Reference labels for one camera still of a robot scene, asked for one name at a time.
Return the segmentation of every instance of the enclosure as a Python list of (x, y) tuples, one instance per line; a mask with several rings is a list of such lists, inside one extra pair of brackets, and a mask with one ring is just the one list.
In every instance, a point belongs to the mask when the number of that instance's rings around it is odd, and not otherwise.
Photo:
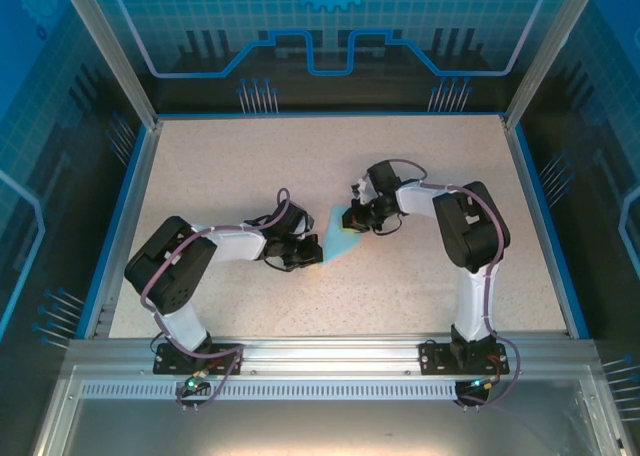
[[(635, 454), (637, 0), (0, 14), (3, 454)], [(519, 354), (500, 404), (460, 404), (471, 375), (423, 374), (420, 348), (448, 343), (460, 309), (436, 221), (326, 253), (334, 210), (387, 158), (482, 181), (509, 227), (491, 318)], [(327, 258), (207, 267), (198, 316), (244, 350), (210, 378), (216, 401), (182, 414), (185, 375), (154, 374), (158, 328), (125, 266), (168, 217), (236, 224), (282, 186)]]

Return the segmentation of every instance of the blue frame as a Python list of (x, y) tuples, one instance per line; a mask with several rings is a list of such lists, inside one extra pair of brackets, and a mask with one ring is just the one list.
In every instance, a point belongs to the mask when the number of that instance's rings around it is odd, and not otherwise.
[(576, 331), (578, 332), (578, 337), (580, 339), (589, 339), (591, 336), (589, 334), (589, 330), (587, 329), (587, 323), (584, 319), (584, 315), (582, 314), (582, 308), (580, 307), (580, 301), (578, 301), (576, 288), (573, 285), (573, 280), (571, 279), (571, 274), (569, 273), (567, 260), (565, 259), (562, 248), (560, 247), (560, 239), (558, 238), (556, 227), (554, 226), (553, 219), (551, 218), (549, 205), (547, 204), (547, 201), (544, 197), (544, 192), (542, 191), (540, 178), (538, 177), (536, 167), (533, 164), (533, 157), (531, 156), (531, 151), (529, 151), (529, 144), (527, 143), (527, 139), (524, 135), (524, 130), (522, 129), (520, 123), (516, 125), (515, 129), (516, 135), (518, 137), (518, 144), (522, 149), (524, 162), (527, 167), (529, 176), (531, 177), (531, 184), (535, 192), (536, 202), (540, 207), (542, 220), (544, 222), (545, 228), (547, 229), (547, 233), (549, 234), (551, 250), (553, 251), (553, 255), (556, 258), (556, 264), (558, 265), (558, 271), (560, 272), (560, 279), (562, 280), (562, 285), (564, 286), (565, 292), (567, 294), (567, 301), (569, 303), (569, 311), (571, 314), (565, 316), (573, 318), (573, 322), (575, 323)]
[(120, 194), (118, 195), (116, 206), (113, 210), (113, 215), (111, 216), (111, 222), (109, 223), (109, 228), (107, 229), (107, 235), (105, 236), (104, 244), (102, 245), (102, 250), (100, 251), (100, 258), (98, 259), (96, 270), (93, 273), (93, 279), (91, 280), (91, 286), (89, 287), (87, 300), (85, 301), (82, 314), (80, 315), (80, 321), (78, 322), (78, 327), (76, 328), (75, 337), (78, 339), (84, 338), (87, 328), (89, 327), (91, 313), (93, 312), (93, 307), (95, 306), (96, 300), (98, 299), (98, 290), (100, 288), (100, 283), (102, 282), (102, 279), (104, 277), (107, 260), (109, 259), (109, 253), (111, 252), (111, 249), (113, 247), (113, 241), (118, 226), (122, 222), (122, 210), (124, 209), (124, 203), (129, 196), (129, 192), (131, 191), (133, 173), (135, 172), (136, 165), (138, 164), (138, 160), (140, 159), (142, 145), (145, 139), (148, 137), (149, 134), (147, 132), (147, 128), (142, 125), (140, 131), (138, 132), (138, 137), (136, 138), (136, 144), (133, 148), (133, 153), (131, 154), (129, 165), (127, 166), (127, 172), (124, 175), (124, 180), (122, 182), (122, 187), (120, 188)]

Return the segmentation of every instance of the aluminum frame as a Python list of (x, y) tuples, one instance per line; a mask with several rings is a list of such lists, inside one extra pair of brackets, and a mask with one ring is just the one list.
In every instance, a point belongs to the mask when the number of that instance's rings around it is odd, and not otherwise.
[(589, 0), (564, 0), (562, 3), (551, 28), (545, 35), (531, 66), (522, 78), (522, 82), (507, 108), (506, 123), (510, 130), (515, 129), (520, 122), (520, 118), (531, 103), (588, 2)]
[(108, 327), (98, 328), (100, 315), (105, 305), (112, 305), (118, 300), (118, 294), (124, 281), (124, 268), (127, 265), (127, 258), (133, 244), (133, 236), (138, 221), (140, 210), (144, 201), (145, 191), (151, 176), (151, 168), (158, 148), (158, 141), (162, 132), (162, 123), (156, 125), (155, 129), (147, 130), (144, 135), (140, 155), (135, 162), (135, 169), (131, 178), (131, 185), (122, 208), (122, 214), (113, 237), (111, 249), (107, 256), (104, 272), (96, 299), (91, 308), (89, 323), (84, 334), (78, 335), (84, 338), (92, 338), (96, 333), (109, 333)]
[[(580, 382), (583, 399), (588, 403), (584, 412), (591, 419), (594, 442), (601, 454), (619, 455), (619, 433), (616, 421), (606, 408), (610, 394), (595, 343), (591, 340), (572, 340), (558, 332), (505, 333), (505, 336), (520, 348), (522, 380), (570, 379)], [(300, 381), (331, 381), (340, 387), (362, 380), (375, 381), (384, 386), (408, 381), (442, 383), (472, 379), (471, 376), (421, 376), (418, 345), (426, 339), (445, 342), (449, 335), (234, 339), (233, 342), (245, 344), (246, 349), (241, 373), (230, 378), (230, 382), (260, 381), (282, 387)], [(108, 380), (114, 384), (133, 381), (143, 386), (153, 386), (159, 381), (182, 381), (184, 377), (151, 374), (153, 354), (149, 350), (149, 343), (147, 339), (72, 341), (34, 454), (63, 454), (79, 400), (86, 397), (83, 387), (87, 384)], [(508, 353), (511, 358), (514, 357), (510, 350)], [(111, 399), (126, 397), (113, 394)], [(167, 399), (167, 395), (157, 394), (145, 399)], [(424, 398), (416, 395), (415, 398), (405, 399)]]
[(131, 67), (124, 50), (96, 0), (71, 0), (80, 19), (107, 61), (120, 87), (129, 99), (140, 121), (147, 128), (156, 127), (158, 116)]
[(518, 173), (518, 177), (520, 179), (520, 185), (522, 186), (524, 197), (527, 200), (527, 205), (529, 206), (529, 212), (531, 213), (533, 226), (536, 229), (538, 240), (540, 241), (542, 254), (547, 263), (547, 268), (549, 269), (553, 289), (556, 293), (556, 297), (558, 298), (558, 304), (560, 305), (562, 315), (564, 316), (567, 330), (569, 331), (569, 335), (572, 338), (578, 339), (580, 337), (580, 334), (578, 331), (578, 326), (576, 325), (576, 321), (574, 319), (574, 315), (571, 311), (571, 305), (569, 304), (567, 288), (565, 287), (562, 276), (560, 274), (558, 258), (553, 251), (551, 236), (549, 234), (547, 226), (544, 223), (542, 210), (540, 209), (541, 202), (538, 201), (538, 198), (536, 196), (536, 192), (533, 186), (533, 179), (531, 177), (531, 174), (529, 173), (529, 170), (527, 169), (527, 163), (525, 161), (522, 146), (518, 139), (518, 135), (516, 134), (515, 127), (509, 128), (506, 121), (504, 120), (503, 123), (505, 136), (507, 138), (507, 144), (509, 145), (509, 149), (511, 150), (511, 157), (513, 158), (516, 172)]

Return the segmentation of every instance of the mounting plate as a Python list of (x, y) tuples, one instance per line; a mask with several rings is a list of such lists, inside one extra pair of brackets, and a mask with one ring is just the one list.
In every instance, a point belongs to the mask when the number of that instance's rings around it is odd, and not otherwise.
[[(491, 355), (501, 358), (500, 374), (509, 374), (509, 361), (506, 359), (504, 345), (495, 344), (493, 351), (487, 354), (487, 356)], [(418, 345), (418, 360), (423, 376), (493, 376), (496, 373), (495, 366), (489, 361), (473, 368), (460, 369), (453, 353), (451, 353), (449, 343), (427, 342)]]
[[(211, 352), (226, 351), (235, 348), (237, 344), (213, 344)], [(233, 363), (235, 353), (220, 358), (220, 362), (209, 370), (210, 375), (226, 374), (229, 365)], [(238, 361), (236, 367), (231, 371), (231, 375), (240, 374), (240, 366), (242, 360)], [(156, 359), (153, 362), (153, 374), (179, 374), (188, 376), (193, 374), (196, 368), (193, 364), (185, 359), (182, 353), (178, 351), (171, 343), (162, 343), (158, 345), (156, 350)]]

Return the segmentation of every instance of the blue object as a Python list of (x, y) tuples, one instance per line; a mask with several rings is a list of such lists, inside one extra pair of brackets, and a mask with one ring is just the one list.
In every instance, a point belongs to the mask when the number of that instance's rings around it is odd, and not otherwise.
[(347, 209), (349, 209), (347, 206), (334, 206), (331, 208), (329, 225), (322, 241), (324, 254), (324, 262), (322, 264), (328, 263), (360, 244), (362, 234), (342, 229), (342, 215)]

